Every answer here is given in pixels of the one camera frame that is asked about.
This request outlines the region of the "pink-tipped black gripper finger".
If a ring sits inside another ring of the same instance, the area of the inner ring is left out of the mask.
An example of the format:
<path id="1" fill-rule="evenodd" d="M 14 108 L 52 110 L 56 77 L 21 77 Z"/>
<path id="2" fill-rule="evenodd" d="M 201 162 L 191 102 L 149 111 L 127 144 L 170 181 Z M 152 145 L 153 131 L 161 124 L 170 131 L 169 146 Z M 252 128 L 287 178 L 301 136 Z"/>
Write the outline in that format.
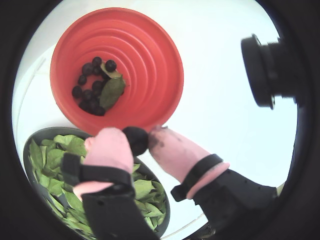
<path id="1" fill-rule="evenodd" d="M 155 127 L 148 138 L 152 157 L 179 182 L 170 192 L 174 200 L 193 200 L 218 232 L 259 216 L 278 197 L 276 187 L 231 170 L 217 154 L 167 127 Z"/>
<path id="2" fill-rule="evenodd" d="M 156 240 L 135 199 L 134 158 L 122 130 L 104 128 L 89 138 L 87 155 L 65 153 L 61 160 L 64 181 L 81 199 L 94 235 L 99 240 Z"/>

